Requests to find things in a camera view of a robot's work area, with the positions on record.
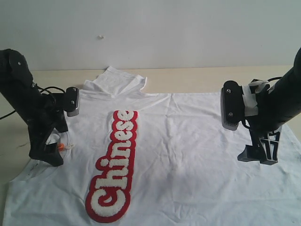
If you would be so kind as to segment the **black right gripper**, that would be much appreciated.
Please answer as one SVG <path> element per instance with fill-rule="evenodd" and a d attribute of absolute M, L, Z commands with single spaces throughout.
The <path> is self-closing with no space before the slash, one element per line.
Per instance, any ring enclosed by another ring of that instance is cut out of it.
<path fill-rule="evenodd" d="M 252 80 L 244 86 L 245 118 L 249 124 L 252 145 L 246 145 L 237 156 L 238 161 L 260 161 L 260 164 L 278 163 L 278 148 L 281 125 L 278 120 L 280 96 L 268 81 Z M 261 154 L 259 143 L 263 148 Z"/>

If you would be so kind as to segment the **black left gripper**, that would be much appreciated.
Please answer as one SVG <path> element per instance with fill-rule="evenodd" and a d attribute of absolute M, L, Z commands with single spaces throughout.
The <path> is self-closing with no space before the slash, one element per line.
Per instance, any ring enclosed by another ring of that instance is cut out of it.
<path fill-rule="evenodd" d="M 23 119 L 28 126 L 29 157 L 49 163 L 63 165 L 57 142 L 46 144 L 54 129 L 67 132 L 68 125 L 63 111 L 64 93 L 26 93 L 23 95 Z"/>

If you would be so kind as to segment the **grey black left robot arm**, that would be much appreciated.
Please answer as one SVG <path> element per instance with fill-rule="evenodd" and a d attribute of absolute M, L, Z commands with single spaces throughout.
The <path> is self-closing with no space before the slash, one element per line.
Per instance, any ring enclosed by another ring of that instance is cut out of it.
<path fill-rule="evenodd" d="M 57 143 L 46 144 L 53 130 L 67 132 L 64 94 L 42 94 L 33 82 L 25 57 L 16 50 L 0 52 L 0 92 L 28 126 L 29 157 L 63 165 Z"/>

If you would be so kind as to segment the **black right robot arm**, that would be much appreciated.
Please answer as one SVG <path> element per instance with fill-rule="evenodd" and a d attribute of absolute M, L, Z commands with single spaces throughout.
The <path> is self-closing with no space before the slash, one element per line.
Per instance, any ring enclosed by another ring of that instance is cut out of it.
<path fill-rule="evenodd" d="M 252 145 L 246 145 L 238 161 L 259 161 L 273 165 L 278 162 L 282 126 L 301 113 L 301 51 L 293 67 L 270 87 L 268 84 L 255 94 L 258 113 L 242 121 L 249 129 Z"/>

